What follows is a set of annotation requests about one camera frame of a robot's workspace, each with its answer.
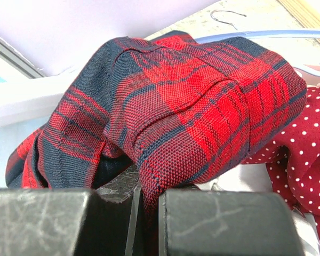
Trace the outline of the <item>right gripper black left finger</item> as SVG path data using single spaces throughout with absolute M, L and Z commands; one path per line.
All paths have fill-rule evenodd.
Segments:
M 139 175 L 97 190 L 0 189 L 0 255 L 141 255 Z

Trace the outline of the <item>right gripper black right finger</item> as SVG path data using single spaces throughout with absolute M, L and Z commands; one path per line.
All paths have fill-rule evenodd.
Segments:
M 159 198 L 159 255 L 303 255 L 274 193 L 169 189 Z

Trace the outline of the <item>red black plaid skirt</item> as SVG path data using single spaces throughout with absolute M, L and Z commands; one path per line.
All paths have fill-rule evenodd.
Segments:
M 205 183 L 259 150 L 302 112 L 306 89 L 282 56 L 243 37 L 112 39 L 11 154 L 6 184 L 98 188 L 135 164 L 153 214 L 166 189 Z

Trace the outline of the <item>red polka dot garment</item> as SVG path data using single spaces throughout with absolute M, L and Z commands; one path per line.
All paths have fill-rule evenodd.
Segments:
M 289 208 L 314 216 L 320 241 L 320 86 L 309 87 L 301 114 L 242 163 L 264 163 Z

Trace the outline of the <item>light blue hanger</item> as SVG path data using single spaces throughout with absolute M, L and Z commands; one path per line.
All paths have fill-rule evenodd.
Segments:
M 214 41 L 220 41 L 227 38 L 244 37 L 248 39 L 258 38 L 311 38 L 320 39 L 320 29 L 278 29 L 278 30 L 256 30 L 256 31 L 239 31 L 235 33 L 218 34 L 212 36 L 205 36 L 195 39 L 196 42 L 203 44 Z M 320 71 L 307 65 L 297 65 L 296 69 L 312 75 L 313 77 L 320 77 Z

